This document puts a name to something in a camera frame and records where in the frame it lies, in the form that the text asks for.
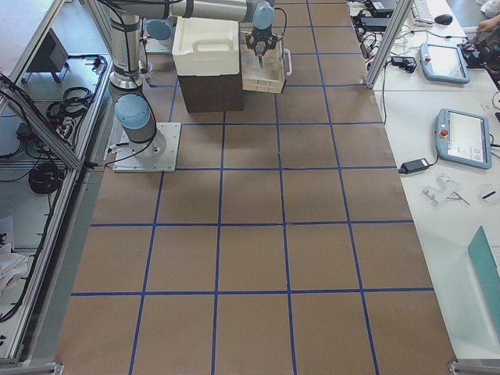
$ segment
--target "robotic arm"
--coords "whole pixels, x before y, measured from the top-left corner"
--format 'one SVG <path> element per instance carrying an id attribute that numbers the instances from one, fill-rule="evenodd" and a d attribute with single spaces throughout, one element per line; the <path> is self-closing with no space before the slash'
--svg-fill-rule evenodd
<path id="1" fill-rule="evenodd" d="M 165 149 L 165 138 L 158 131 L 155 117 L 142 95 L 139 76 L 139 20 L 164 19 L 169 16 L 231 20 L 253 24 L 245 35 L 262 67 L 262 57 L 275 49 L 278 36 L 274 22 L 274 0 L 96 0 L 111 10 L 112 60 L 110 91 L 120 121 L 138 158 L 159 155 Z"/>
<path id="2" fill-rule="evenodd" d="M 274 0 L 98 0 L 111 8 L 112 60 L 111 83 L 129 91 L 140 86 L 138 76 L 139 19 L 208 18 L 253 24 L 247 34 L 247 47 L 262 62 L 268 50 L 275 49 L 278 36 L 273 34 Z"/>

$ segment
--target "metal mounting plate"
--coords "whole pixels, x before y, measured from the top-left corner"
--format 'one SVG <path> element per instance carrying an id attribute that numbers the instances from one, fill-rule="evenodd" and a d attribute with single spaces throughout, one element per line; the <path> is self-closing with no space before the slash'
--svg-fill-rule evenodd
<path id="1" fill-rule="evenodd" d="M 113 164 L 115 172 L 173 172 L 177 163 L 177 151 L 179 149 L 180 123 L 157 123 L 160 131 L 166 139 L 166 149 L 160 156 L 150 159 L 138 159 L 132 156 L 129 159 Z M 128 137 L 123 132 L 120 142 L 128 142 Z M 117 159 L 133 155 L 129 148 L 122 148 L 116 154 Z"/>

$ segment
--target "white plastic part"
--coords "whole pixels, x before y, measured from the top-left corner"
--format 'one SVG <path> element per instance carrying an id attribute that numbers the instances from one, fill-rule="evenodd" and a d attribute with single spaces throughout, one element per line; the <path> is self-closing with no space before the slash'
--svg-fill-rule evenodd
<path id="1" fill-rule="evenodd" d="M 179 18 L 172 56 L 179 76 L 238 74 L 238 22 Z"/>
<path id="2" fill-rule="evenodd" d="M 459 185 L 443 173 L 437 178 L 437 184 L 439 185 L 438 189 L 427 186 L 422 190 L 423 194 L 435 205 L 439 205 L 448 197 L 452 197 L 459 189 Z"/>
<path id="3" fill-rule="evenodd" d="M 283 50 L 284 54 L 288 56 L 288 70 L 287 70 L 287 77 L 291 76 L 291 74 L 294 72 L 292 66 L 291 66 L 291 52 L 288 48 L 285 48 Z"/>

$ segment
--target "grid square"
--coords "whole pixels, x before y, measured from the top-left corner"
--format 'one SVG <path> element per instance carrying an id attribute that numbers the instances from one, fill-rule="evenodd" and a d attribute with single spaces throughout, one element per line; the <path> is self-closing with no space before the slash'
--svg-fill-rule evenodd
<path id="1" fill-rule="evenodd" d="M 359 42 L 351 27 L 314 27 L 319 53 L 359 53 Z"/>
<path id="2" fill-rule="evenodd" d="M 398 171 L 343 170 L 351 220 L 410 220 Z"/>
<path id="3" fill-rule="evenodd" d="M 347 225 L 288 225 L 287 246 L 292 289 L 359 288 Z"/>
<path id="4" fill-rule="evenodd" d="M 177 168 L 220 168 L 222 126 L 184 125 Z"/>
<path id="5" fill-rule="evenodd" d="M 172 110 L 174 123 L 222 123 L 223 112 L 188 113 L 180 87 L 177 88 Z"/>
<path id="6" fill-rule="evenodd" d="M 277 168 L 276 125 L 226 125 L 225 168 Z"/>
<path id="7" fill-rule="evenodd" d="M 366 79 L 361 55 L 320 55 L 325 84 L 362 84 Z"/>
<path id="8" fill-rule="evenodd" d="M 283 227 L 223 227 L 220 237 L 221 291 L 283 291 Z"/>
<path id="9" fill-rule="evenodd" d="M 213 291 L 216 227 L 157 227 L 149 291 Z"/>
<path id="10" fill-rule="evenodd" d="M 145 81 L 150 88 L 174 86 L 177 82 L 177 71 L 171 55 L 148 54 L 148 66 Z"/>
<path id="11" fill-rule="evenodd" d="M 281 223 L 280 175 L 277 171 L 225 171 L 223 223 Z"/>
<path id="12" fill-rule="evenodd" d="M 73 291 L 141 291 L 151 230 L 91 227 Z"/>
<path id="13" fill-rule="evenodd" d="M 441 375 L 454 360 L 432 291 L 365 295 L 380 373 Z"/>
<path id="14" fill-rule="evenodd" d="M 359 224 L 353 231 L 363 287 L 432 288 L 413 224 Z"/>
<path id="15" fill-rule="evenodd" d="M 213 296 L 148 296 L 137 342 L 134 375 L 210 373 Z"/>
<path id="16" fill-rule="evenodd" d="M 309 12 L 306 4 L 282 4 L 279 6 L 287 13 L 287 27 L 311 26 Z M 284 26 L 284 16 L 280 11 L 276 12 L 274 27 Z"/>
<path id="17" fill-rule="evenodd" d="M 106 169 L 92 223 L 152 223 L 159 181 L 160 173 L 114 173 Z"/>
<path id="18" fill-rule="evenodd" d="M 365 86 L 327 87 L 331 120 L 335 123 L 381 122 L 377 100 Z"/>
<path id="19" fill-rule="evenodd" d="M 395 166 L 383 125 L 335 125 L 342 166 Z"/>
<path id="20" fill-rule="evenodd" d="M 276 123 L 274 94 L 244 91 L 243 109 L 226 112 L 226 123 Z"/>
<path id="21" fill-rule="evenodd" d="M 310 4 L 314 26 L 351 26 L 349 7 L 346 4 Z"/>
<path id="22" fill-rule="evenodd" d="M 287 36 L 283 40 L 284 47 L 290 49 L 292 54 L 296 53 L 316 53 L 314 48 L 313 29 L 309 27 L 290 27 L 287 29 Z"/>
<path id="23" fill-rule="evenodd" d="M 159 223 L 217 223 L 219 171 L 178 170 L 165 176 Z"/>
<path id="24" fill-rule="evenodd" d="M 173 101 L 173 87 L 149 87 L 142 85 L 142 91 L 148 99 L 157 122 L 168 123 L 170 121 L 170 108 Z"/>
<path id="25" fill-rule="evenodd" d="M 281 125 L 280 146 L 283 168 L 337 166 L 328 125 Z"/>
<path id="26" fill-rule="evenodd" d="M 55 361 L 72 375 L 128 373 L 138 296 L 72 297 Z"/>
<path id="27" fill-rule="evenodd" d="M 221 295 L 216 374 L 292 375 L 286 295 Z"/>
<path id="28" fill-rule="evenodd" d="M 280 123 L 327 123 L 327 107 L 321 87 L 287 87 L 277 97 Z"/>
<path id="29" fill-rule="evenodd" d="M 294 72 L 287 79 L 288 87 L 294 84 L 321 85 L 318 58 L 315 55 L 293 55 L 291 60 Z"/>
<path id="30" fill-rule="evenodd" d="M 358 293 L 293 295 L 292 300 L 298 373 L 375 374 Z"/>
<path id="31" fill-rule="evenodd" d="M 287 222 L 346 220 L 338 171 L 287 170 L 283 178 Z"/>

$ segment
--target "plastic bag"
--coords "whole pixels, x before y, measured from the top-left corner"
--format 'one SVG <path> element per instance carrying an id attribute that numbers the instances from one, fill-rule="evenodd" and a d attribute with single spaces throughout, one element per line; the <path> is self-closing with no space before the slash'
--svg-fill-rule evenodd
<path id="1" fill-rule="evenodd" d="M 493 18 L 500 13 L 500 0 L 488 0 L 481 6 L 481 12 L 487 18 Z"/>

